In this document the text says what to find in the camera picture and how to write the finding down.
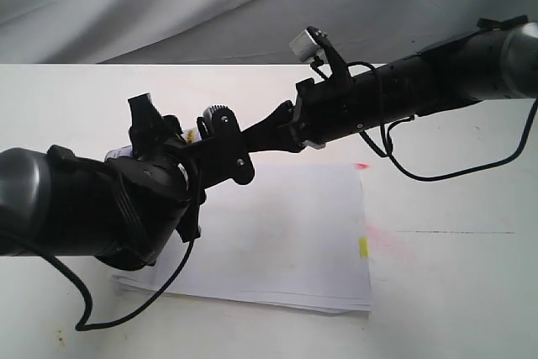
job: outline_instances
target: white fabric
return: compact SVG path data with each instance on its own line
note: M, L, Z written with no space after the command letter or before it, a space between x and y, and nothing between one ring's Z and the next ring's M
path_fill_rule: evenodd
M0 0L0 62L295 63L309 24L347 58L390 61L522 13L538 0Z

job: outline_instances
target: stack of paper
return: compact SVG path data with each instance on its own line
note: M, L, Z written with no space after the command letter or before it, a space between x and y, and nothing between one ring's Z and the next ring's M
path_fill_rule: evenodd
M339 313L370 309L364 209L352 165L256 166L248 186L208 190L202 237L168 293ZM114 273L157 290L186 249L172 236L153 268Z

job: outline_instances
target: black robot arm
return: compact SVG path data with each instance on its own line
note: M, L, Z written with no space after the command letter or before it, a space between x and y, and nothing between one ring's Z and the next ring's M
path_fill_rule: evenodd
M297 153L359 134L398 166L390 138L395 124L489 99L538 97L538 24L525 16L504 22L481 19L476 31L379 68L345 62L327 35L313 27L292 48L323 80L297 83L295 104L282 103L242 132L225 106L206 109L195 129L183 131L177 118L162 117L146 94L129 100L131 145L109 153L105 162L56 145L46 154L24 149L0 153L0 255L39 255L68 276L86 302L78 330L119 325L164 292L185 265L200 236L204 189L228 179L243 185L252 181L250 153ZM319 69L322 54L329 77ZM349 68L354 65L370 71L353 77ZM414 178L445 179L513 160L525 146L536 108L535 102L520 147L509 158L433 179ZM373 127L381 130L382 147L366 133ZM86 325L89 292L55 256L95 256L111 267L136 270L156 262L174 230L190 244L163 288L129 316Z

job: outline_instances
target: white table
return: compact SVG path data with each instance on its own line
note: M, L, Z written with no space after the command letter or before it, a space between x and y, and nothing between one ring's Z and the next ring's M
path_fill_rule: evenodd
M184 128L213 103L228 104L245 128L294 99L294 83L310 76L306 66L0 66L0 150L57 143L103 158L128 143L127 98L143 92ZM395 152L423 174L505 157L529 107L489 102L419 119L395 131ZM369 318L161 298L115 330L76 333L76 290L37 258L4 257L0 356L535 357L537 155L535 130L509 166L432 184L399 174L358 136L300 155L253 155L255 164L370 165L361 176L374 297ZM116 293L107 268L92 258L67 262L95 293L94 320L115 319L146 298Z

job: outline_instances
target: black cable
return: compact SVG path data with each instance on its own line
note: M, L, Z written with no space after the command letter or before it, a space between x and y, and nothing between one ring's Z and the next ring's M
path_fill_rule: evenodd
M198 175L197 188L195 192L196 192L195 221L196 221L196 224L198 224L198 216L200 212L200 198L201 198L201 193L202 193L201 175ZM56 270L58 270L63 276L65 276L73 285L75 285L75 287L78 289L78 291L82 295L82 299L84 300L84 311L82 313L81 318L78 320L78 322L75 325L75 330L77 331L103 330L106 328L112 328L117 325L126 323L130 319L133 319L134 317L142 313L153 302L155 302L168 289L168 287L176 280L177 276L180 274L182 269L187 264L188 258L190 257L191 251L193 250L193 247L194 247L194 240L191 240L188 244L185 254L183 255L182 261L179 263L179 266L174 271L174 273L171 274L168 280L161 286L161 288L158 291L156 291L150 298L148 298L148 300L146 300L135 311L133 311L130 314L125 315L124 317L120 319L109 321L107 323L87 324L87 321L89 320L90 315L92 314L93 300L92 300L92 295L90 294L90 291L88 290L86 284L71 269L69 269L69 267L66 266L66 264L64 264L58 258L50 254L48 251L40 248L33 242L29 240L25 240L22 237L19 237L18 235L11 233L9 231L6 231L6 230L0 230L0 237L9 239L12 242L17 243L21 245L22 247L24 247L25 249L33 252L36 256L43 258L45 261L49 262Z
M534 122L536 110L538 110L538 98L534 101L534 103L532 104L532 107L530 108L529 115L527 116L525 127L523 128L523 133L521 134L521 139L518 144L518 147L516 148L515 152L512 153L510 156L499 161L484 164L481 166L470 167L465 170L460 170L458 172L451 172L451 173L443 174L440 176L423 177L423 176L418 176L416 174L413 174L412 172L409 172L399 163L399 161L393 155L393 140L392 140L392 137L390 136L390 131L394 129L397 125L403 122L409 122L413 120L414 117L409 117L407 119L400 119L399 121L396 121L390 124L388 127L388 132L387 132L385 130L385 117L384 117L384 110L383 110L383 92L382 92L381 77L377 74L376 67L367 62L362 62L362 61L352 62L348 64L348 67L359 66L359 65L365 66L368 69L370 69L370 71L372 71L377 81L377 93L379 96L379 131L381 134L381 140L383 143L383 147L385 148L385 151L383 152L383 150L379 146L377 146L367 134L364 133L365 131L361 132L360 135L364 139L364 141L366 141L366 143L373 149L373 151L376 154L378 154L380 157L388 157L390 161L394 164L394 166L398 170L400 170L405 176L412 178L416 181L422 181L422 182L435 182L435 181L447 180L449 178L455 178L459 176L464 176L466 174L471 174L473 172L480 172L482 170L487 170L490 168L503 166L517 159L523 152L525 145L527 143L527 140L529 139L530 129L532 128L532 124Z

